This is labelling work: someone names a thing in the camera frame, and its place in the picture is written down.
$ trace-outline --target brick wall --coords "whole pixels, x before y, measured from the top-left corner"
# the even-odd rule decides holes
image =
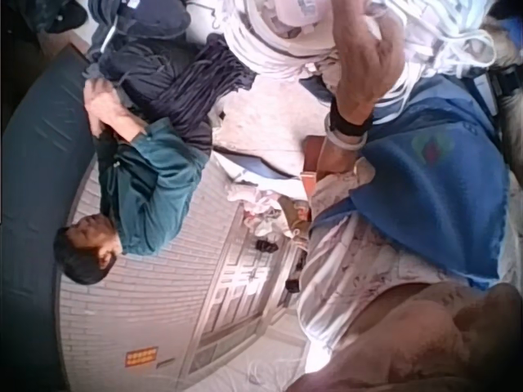
[[[74,221],[97,213],[97,169],[89,176]],[[199,311],[217,267],[237,204],[226,201],[224,171],[212,158],[180,234],[156,257],[120,257],[97,285],[62,277],[60,334],[73,392],[173,391]],[[124,367],[125,353],[158,346],[160,368]]]

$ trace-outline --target green jacket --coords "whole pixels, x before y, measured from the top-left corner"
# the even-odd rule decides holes
[[[95,146],[100,210],[114,222],[123,253],[156,253],[179,233],[208,156],[184,143],[168,118],[131,144],[106,131]]]

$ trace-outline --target hand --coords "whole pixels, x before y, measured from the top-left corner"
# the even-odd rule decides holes
[[[105,79],[88,79],[83,88],[83,100],[94,136],[100,135],[101,123],[112,126],[128,113],[111,82]]]
[[[369,30],[367,0],[332,0],[333,35],[342,66],[336,99],[340,114],[361,125],[405,66],[404,30],[390,11],[376,16],[382,39]]]
[[[91,103],[93,99],[93,89],[91,88],[91,86],[87,88],[88,83],[91,84],[92,82],[90,80],[87,80],[86,85],[83,88],[83,102],[86,106],[86,111],[87,103]],[[91,114],[89,111],[87,111],[87,119],[89,121],[89,129],[91,130],[91,134],[98,139],[101,133],[103,132],[102,122],[98,117],[96,117],[94,114]]]

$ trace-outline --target black wristband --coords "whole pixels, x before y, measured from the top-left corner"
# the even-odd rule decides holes
[[[368,131],[373,125],[373,114],[365,120],[361,125],[355,125],[348,122],[344,119],[339,110],[337,109],[336,97],[333,98],[333,101],[330,104],[330,130],[338,131],[345,136],[363,136],[366,131]]]

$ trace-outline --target orange sign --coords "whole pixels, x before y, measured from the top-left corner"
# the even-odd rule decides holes
[[[156,360],[158,347],[149,347],[148,349],[129,351],[125,354],[125,367],[145,365]]]

